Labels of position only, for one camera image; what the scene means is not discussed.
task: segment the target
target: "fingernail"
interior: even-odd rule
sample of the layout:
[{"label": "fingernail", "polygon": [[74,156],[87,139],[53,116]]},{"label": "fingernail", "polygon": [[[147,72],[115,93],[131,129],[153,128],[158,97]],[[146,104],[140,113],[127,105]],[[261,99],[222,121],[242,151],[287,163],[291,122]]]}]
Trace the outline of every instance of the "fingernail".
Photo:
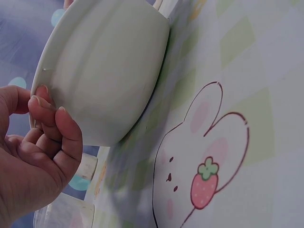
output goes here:
[{"label": "fingernail", "polygon": [[51,110],[56,110],[56,108],[53,107],[49,102],[43,101],[40,97],[38,97],[38,96],[36,96],[36,95],[33,95],[32,97],[35,98],[35,99],[37,99],[38,105],[39,105],[40,107],[47,108],[47,109],[51,109]]},{"label": "fingernail", "polygon": [[48,87],[46,86],[46,85],[41,85],[42,87],[45,87],[45,89],[46,89],[46,91],[47,91],[47,95],[50,97],[50,98],[52,98],[51,97],[51,94],[48,92]]},{"label": "fingernail", "polygon": [[64,107],[62,107],[62,106],[61,106],[61,107],[59,107],[59,108],[58,108],[58,110],[61,110],[61,111],[66,112],[66,109],[65,109]]}]

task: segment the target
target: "finger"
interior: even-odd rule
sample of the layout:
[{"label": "finger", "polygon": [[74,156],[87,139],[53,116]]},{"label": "finger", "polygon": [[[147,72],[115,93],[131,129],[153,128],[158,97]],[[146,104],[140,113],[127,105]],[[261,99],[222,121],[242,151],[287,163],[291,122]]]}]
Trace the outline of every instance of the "finger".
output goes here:
[{"label": "finger", "polygon": [[63,8],[66,10],[74,0],[65,0],[65,3],[63,4]]},{"label": "finger", "polygon": [[21,144],[23,137],[20,135],[7,135],[5,136],[5,145],[7,146],[8,153],[14,157],[19,157],[17,153],[17,147]]},{"label": "finger", "polygon": [[25,114],[29,112],[28,102],[30,91],[9,85],[0,88],[0,116],[16,114]]},{"label": "finger", "polygon": [[43,134],[36,142],[39,147],[50,159],[53,159],[61,149],[61,143],[48,138]]},{"label": "finger", "polygon": [[42,130],[50,139],[61,142],[62,135],[55,122],[56,109],[39,96],[32,96],[28,105],[30,114],[38,123],[36,127]]},{"label": "finger", "polygon": [[61,169],[66,179],[71,180],[81,162],[82,133],[77,123],[63,107],[58,109],[55,119],[62,134],[62,147],[53,161]]},{"label": "finger", "polygon": [[37,127],[30,129],[30,131],[23,138],[23,141],[36,144],[38,139],[43,135],[43,131]]},{"label": "finger", "polygon": [[6,139],[10,140],[10,139],[17,139],[19,142],[22,142],[23,137],[21,135],[16,135],[16,134],[10,134],[5,136]]},{"label": "finger", "polygon": [[11,85],[0,88],[0,143],[3,143],[13,113],[25,114],[29,111],[30,91]]},{"label": "finger", "polygon": [[35,92],[36,96],[42,97],[47,102],[49,102],[52,106],[55,106],[55,102],[51,97],[51,94],[48,91],[48,87],[46,85],[39,86]]},{"label": "finger", "polygon": [[58,192],[67,185],[63,172],[57,165],[35,144],[23,141],[17,148],[18,156],[26,163],[46,171],[58,186]]}]

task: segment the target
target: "clear plastic container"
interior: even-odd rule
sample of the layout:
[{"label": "clear plastic container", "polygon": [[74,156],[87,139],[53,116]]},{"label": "clear plastic container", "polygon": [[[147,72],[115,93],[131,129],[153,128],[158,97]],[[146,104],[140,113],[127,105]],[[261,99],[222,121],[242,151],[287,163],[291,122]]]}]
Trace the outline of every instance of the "clear plastic container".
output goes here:
[{"label": "clear plastic container", "polygon": [[91,228],[94,205],[61,193],[54,202],[35,211],[34,228]]}]

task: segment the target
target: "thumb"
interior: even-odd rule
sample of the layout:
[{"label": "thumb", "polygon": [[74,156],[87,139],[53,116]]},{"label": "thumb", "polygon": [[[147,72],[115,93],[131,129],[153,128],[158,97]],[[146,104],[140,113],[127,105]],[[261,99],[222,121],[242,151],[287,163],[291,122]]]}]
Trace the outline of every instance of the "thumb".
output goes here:
[{"label": "thumb", "polygon": [[10,115],[29,112],[30,91],[11,85],[0,88],[0,143],[9,128]]}]

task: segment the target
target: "rabbit ear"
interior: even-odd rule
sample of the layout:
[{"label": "rabbit ear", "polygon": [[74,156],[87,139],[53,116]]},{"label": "rabbit ear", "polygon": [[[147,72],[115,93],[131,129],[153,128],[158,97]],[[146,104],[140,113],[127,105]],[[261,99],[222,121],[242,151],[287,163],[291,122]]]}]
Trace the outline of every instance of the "rabbit ear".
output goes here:
[{"label": "rabbit ear", "polygon": [[239,113],[228,113],[213,124],[206,138],[210,146],[203,155],[203,161],[212,157],[219,165],[217,191],[222,190],[236,175],[247,152],[249,127]]},{"label": "rabbit ear", "polygon": [[204,135],[214,123],[220,109],[223,90],[218,82],[204,86],[194,98],[185,117],[191,133]]}]

